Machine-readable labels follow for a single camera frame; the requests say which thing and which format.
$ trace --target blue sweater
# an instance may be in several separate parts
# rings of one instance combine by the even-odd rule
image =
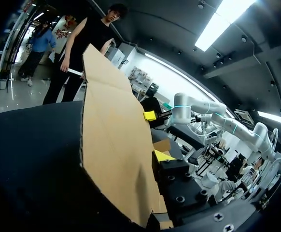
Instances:
[[[48,48],[48,43],[52,48],[56,46],[56,40],[53,37],[51,30],[47,30],[41,37],[33,37],[29,40],[29,44],[33,44],[32,51],[34,52],[45,52]]]

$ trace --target woman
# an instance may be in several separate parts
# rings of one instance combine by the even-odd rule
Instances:
[[[21,81],[26,81],[28,86],[32,86],[32,77],[36,67],[48,48],[48,43],[50,44],[52,51],[54,51],[56,46],[56,40],[49,27],[50,24],[48,22],[41,23],[34,30],[33,37],[28,42],[29,44],[32,44],[32,51],[18,71]]]

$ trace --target black pants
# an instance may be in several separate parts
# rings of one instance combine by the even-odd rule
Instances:
[[[33,77],[36,67],[39,65],[44,52],[33,52],[31,51],[25,63],[20,67],[18,75],[22,78],[28,76]]]
[[[68,77],[70,78],[65,86],[62,102],[73,101],[79,87],[84,81],[79,75],[61,71],[60,66],[61,62],[59,62],[58,66],[55,67],[56,70],[53,73],[53,77],[51,79],[47,94],[44,98],[43,105],[52,104],[57,101],[58,95]]]

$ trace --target black sleeveless shirt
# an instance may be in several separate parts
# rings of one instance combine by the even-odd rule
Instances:
[[[82,31],[75,37],[71,53],[70,68],[82,72],[82,55],[89,44],[97,50],[101,50],[103,45],[113,38],[111,29],[106,26],[100,18],[89,16]]]

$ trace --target black ceiling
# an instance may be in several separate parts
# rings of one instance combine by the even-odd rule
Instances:
[[[204,9],[198,8],[198,0],[87,1],[104,12],[114,3],[127,5],[127,18],[114,23],[119,37],[190,74],[230,109],[248,110],[255,121],[266,123],[271,130],[276,126],[255,112],[281,115],[281,0],[258,0],[206,52],[194,52],[194,44],[221,0],[206,0],[211,7]],[[243,34],[248,36],[246,43],[241,40]],[[232,60],[214,68],[217,52],[222,56],[232,53]],[[206,67],[204,72],[200,65]]]

